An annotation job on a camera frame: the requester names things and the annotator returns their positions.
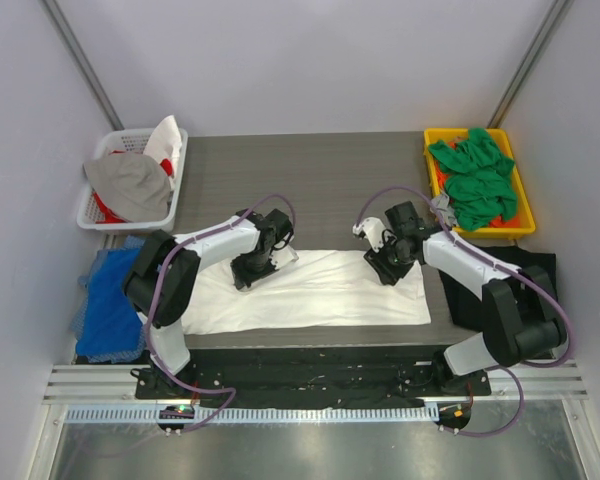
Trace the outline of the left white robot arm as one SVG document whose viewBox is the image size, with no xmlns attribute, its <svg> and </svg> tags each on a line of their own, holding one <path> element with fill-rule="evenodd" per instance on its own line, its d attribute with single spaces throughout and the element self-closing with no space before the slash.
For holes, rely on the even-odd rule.
<svg viewBox="0 0 600 480">
<path fill-rule="evenodd" d="M 141 318 L 151 362 L 160 372 L 157 383 L 167 396 L 180 399 L 192 389 L 182 317 L 198 275 L 228 261 L 234 287 L 248 290 L 297 259 L 293 235 L 292 219 L 278 209 L 266 215 L 242 210 L 205 230 L 180 237 L 158 230 L 144 242 L 122 291 Z"/>
</svg>

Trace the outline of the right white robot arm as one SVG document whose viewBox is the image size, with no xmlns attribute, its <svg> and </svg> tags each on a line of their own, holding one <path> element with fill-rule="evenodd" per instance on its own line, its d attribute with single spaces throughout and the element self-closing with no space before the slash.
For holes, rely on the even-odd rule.
<svg viewBox="0 0 600 480">
<path fill-rule="evenodd" d="M 469 292 L 467 312 L 479 323 L 473 336 L 435 353 L 431 380 L 452 395 L 471 375 L 527 363 L 569 338 L 549 275 L 537 266 L 503 262 L 441 225 L 426 223 L 414 205 L 389 208 L 384 218 L 360 217 L 352 228 L 368 241 L 365 261 L 394 286 L 416 264 L 446 274 Z"/>
</svg>

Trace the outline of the white t shirt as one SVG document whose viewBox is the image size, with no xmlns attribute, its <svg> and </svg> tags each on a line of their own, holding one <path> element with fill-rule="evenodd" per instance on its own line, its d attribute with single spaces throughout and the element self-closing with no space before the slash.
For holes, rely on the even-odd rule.
<svg viewBox="0 0 600 480">
<path fill-rule="evenodd" d="M 228 260 L 203 270 L 182 317 L 184 333 L 431 322 L 418 264 L 391 286 L 380 282 L 361 251 L 301 250 L 298 255 L 246 291 L 234 286 Z"/>
</svg>

